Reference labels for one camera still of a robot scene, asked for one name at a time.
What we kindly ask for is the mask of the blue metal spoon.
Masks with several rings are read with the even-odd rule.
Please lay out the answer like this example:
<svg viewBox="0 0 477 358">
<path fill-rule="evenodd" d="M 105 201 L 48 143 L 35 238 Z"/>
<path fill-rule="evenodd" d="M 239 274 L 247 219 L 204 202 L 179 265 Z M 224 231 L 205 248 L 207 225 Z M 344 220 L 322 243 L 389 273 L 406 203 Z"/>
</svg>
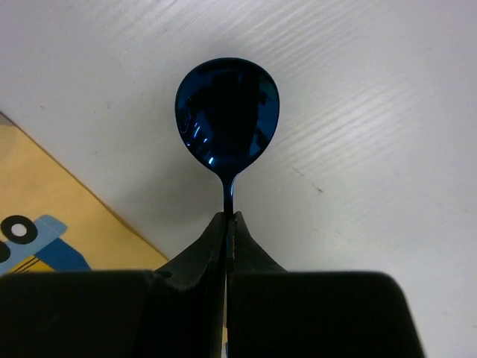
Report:
<svg viewBox="0 0 477 358">
<path fill-rule="evenodd" d="M 183 79 L 174 112 L 180 137 L 195 159 L 218 176 L 223 210 L 171 265 L 188 264 L 188 277 L 173 276 L 195 342 L 192 357 L 221 355 L 224 299 L 236 273 L 282 271 L 252 238 L 233 208 L 234 182 L 265 151 L 277 128 L 279 93 L 260 66 L 234 57 L 209 60 Z"/>
</svg>

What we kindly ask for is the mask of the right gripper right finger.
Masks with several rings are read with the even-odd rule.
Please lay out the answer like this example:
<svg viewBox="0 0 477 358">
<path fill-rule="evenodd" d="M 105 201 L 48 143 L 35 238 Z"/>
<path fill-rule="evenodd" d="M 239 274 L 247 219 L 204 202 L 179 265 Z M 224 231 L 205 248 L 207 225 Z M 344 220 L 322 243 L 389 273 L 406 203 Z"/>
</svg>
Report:
<svg viewBox="0 0 477 358">
<path fill-rule="evenodd" d="M 230 357 L 423 357 L 399 284 L 376 271 L 287 271 L 236 213 L 227 233 Z"/>
</svg>

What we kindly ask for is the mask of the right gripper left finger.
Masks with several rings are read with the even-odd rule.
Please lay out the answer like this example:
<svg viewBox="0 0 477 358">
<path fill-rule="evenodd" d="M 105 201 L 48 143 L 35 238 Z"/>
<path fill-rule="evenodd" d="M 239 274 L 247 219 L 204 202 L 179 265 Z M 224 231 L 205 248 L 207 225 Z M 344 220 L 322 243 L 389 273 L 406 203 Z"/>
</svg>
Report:
<svg viewBox="0 0 477 358">
<path fill-rule="evenodd" d="M 1 279 L 3 357 L 219 357 L 227 217 L 151 270 Z"/>
</svg>

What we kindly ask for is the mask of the yellow car-print cloth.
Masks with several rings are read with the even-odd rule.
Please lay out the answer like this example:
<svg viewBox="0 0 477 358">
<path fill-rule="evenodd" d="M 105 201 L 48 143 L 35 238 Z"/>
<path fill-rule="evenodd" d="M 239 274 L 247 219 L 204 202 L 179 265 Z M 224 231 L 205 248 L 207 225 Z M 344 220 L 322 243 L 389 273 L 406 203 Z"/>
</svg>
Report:
<svg viewBox="0 0 477 358">
<path fill-rule="evenodd" d="M 1 117 L 1 273 L 158 269 L 167 259 Z"/>
</svg>

